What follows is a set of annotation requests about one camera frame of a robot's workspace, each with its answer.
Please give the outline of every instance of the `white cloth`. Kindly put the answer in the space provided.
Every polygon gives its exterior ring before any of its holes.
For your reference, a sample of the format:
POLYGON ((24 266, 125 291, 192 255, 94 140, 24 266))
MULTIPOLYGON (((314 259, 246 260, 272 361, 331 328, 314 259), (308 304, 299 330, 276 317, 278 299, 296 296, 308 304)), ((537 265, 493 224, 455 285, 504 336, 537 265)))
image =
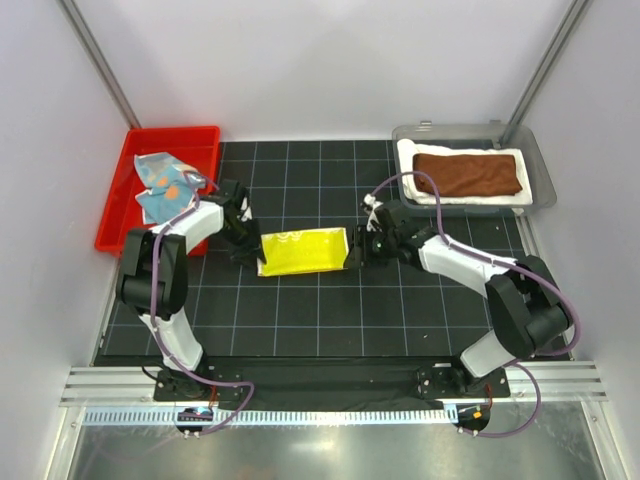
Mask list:
MULTIPOLYGON (((524 163, 522 152, 517 148, 507 148, 504 150, 476 150, 464 149, 453 150, 447 147, 439 147, 436 145, 415 144, 409 139, 398 141, 398 156, 400 159, 400 171, 410 172, 413 170, 413 156, 416 153, 430 153, 432 155, 513 155, 516 159, 516 177, 522 186, 522 190, 515 195, 497 195, 495 197, 441 197, 443 204, 450 205, 531 205, 533 196, 531 194, 531 185, 529 184, 529 176, 524 163)), ((435 205, 436 197, 430 193, 421 192, 417 189, 413 175, 405 175, 402 177, 402 186, 404 194, 407 198, 421 205, 435 205)))

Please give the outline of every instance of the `brown cloth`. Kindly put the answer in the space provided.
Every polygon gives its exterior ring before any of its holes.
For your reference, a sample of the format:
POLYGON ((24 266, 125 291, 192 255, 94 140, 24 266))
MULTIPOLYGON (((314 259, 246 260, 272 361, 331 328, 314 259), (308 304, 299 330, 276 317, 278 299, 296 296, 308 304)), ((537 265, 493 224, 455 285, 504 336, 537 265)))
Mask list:
MULTIPOLYGON (((433 178, 443 197, 493 197, 515 195, 522 190, 516 177, 513 155, 431 155, 413 156, 413 169, 433 178)), ((431 184, 414 175, 416 188, 433 194, 431 184)))

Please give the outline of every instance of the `black tabletop with white grid lines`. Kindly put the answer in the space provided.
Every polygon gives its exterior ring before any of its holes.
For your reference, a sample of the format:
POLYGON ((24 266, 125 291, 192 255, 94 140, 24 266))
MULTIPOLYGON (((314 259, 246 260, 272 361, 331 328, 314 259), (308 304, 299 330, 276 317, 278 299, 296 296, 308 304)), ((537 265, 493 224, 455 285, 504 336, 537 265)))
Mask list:
MULTIPOLYGON (((389 141, 221 148, 219 179, 250 188, 263 233, 364 223, 360 202, 395 173, 389 141)), ((378 198, 398 198, 397 186, 378 198)), ((445 217, 444 226, 477 248, 524 255, 512 216, 445 217)), ((196 338, 214 356, 449 355, 491 327, 480 295, 397 261, 382 269, 261 278, 232 264, 215 240, 205 257, 189 259, 185 309, 196 338)), ((159 350, 147 327, 116 301, 96 363, 122 355, 157 356, 159 350)))

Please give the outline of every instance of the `blue cloth with orange dots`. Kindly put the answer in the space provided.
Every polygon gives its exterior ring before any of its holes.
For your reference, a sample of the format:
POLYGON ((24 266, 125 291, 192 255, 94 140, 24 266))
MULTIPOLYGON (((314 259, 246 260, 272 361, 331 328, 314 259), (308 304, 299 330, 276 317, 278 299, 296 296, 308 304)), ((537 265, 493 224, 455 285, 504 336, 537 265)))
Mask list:
MULTIPOLYGON (((192 166, 166 152, 136 155, 133 163, 146 187, 136 195, 145 224, 167 222, 193 201, 193 191, 184 178, 184 172, 196 171, 192 166)), ((195 175, 189 180, 196 188, 205 186, 204 181, 195 175)))

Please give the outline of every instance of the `yellow cloth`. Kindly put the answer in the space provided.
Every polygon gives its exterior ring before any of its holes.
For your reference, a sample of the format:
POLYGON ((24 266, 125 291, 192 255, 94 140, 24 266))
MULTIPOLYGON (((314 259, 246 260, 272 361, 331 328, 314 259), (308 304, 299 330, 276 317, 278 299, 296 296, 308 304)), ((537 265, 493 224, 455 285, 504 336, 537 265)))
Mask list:
POLYGON ((349 253, 344 228, 265 234, 262 249, 267 263, 258 260, 261 277, 342 270, 349 253))

